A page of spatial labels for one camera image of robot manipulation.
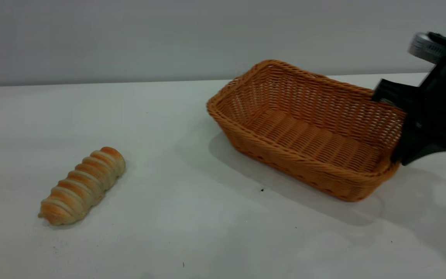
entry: golden crust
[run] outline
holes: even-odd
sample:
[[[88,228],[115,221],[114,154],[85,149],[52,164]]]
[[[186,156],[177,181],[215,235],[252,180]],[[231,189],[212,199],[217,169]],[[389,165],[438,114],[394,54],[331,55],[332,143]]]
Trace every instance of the golden crust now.
[[[41,202],[39,217],[52,225],[72,224],[82,219],[125,170],[123,156],[114,148],[102,148],[70,171]]]

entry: white table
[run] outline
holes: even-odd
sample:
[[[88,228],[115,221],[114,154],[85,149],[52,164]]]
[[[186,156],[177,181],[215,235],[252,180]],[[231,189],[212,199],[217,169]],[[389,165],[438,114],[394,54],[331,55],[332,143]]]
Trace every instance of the white table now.
[[[446,279],[446,153],[339,201],[230,146],[205,108],[226,83],[0,87],[0,279]],[[71,226],[38,219],[106,145],[127,171],[103,201]]]

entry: bread roll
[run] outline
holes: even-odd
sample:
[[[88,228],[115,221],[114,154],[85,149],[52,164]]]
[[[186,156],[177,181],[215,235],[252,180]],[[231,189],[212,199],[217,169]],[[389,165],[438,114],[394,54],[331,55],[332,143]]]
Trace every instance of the bread roll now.
[[[96,150],[68,173],[42,200],[39,218],[51,225],[72,224],[101,201],[125,171],[125,160],[114,148]]]

